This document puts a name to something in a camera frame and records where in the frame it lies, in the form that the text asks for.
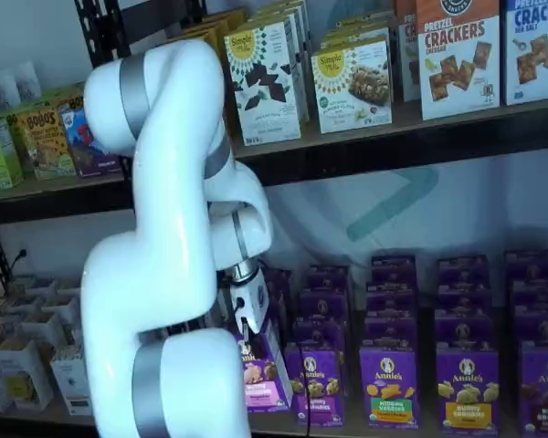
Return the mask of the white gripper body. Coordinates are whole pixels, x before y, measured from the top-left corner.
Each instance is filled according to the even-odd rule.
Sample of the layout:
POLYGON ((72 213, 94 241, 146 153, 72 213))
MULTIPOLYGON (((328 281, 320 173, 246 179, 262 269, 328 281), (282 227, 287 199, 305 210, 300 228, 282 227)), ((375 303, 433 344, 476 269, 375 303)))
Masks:
POLYGON ((257 272, 245 280, 233 281, 230 294, 238 330, 241 332, 241 319, 246 318, 251 332, 260 332, 269 306, 269 292, 263 273, 257 272))

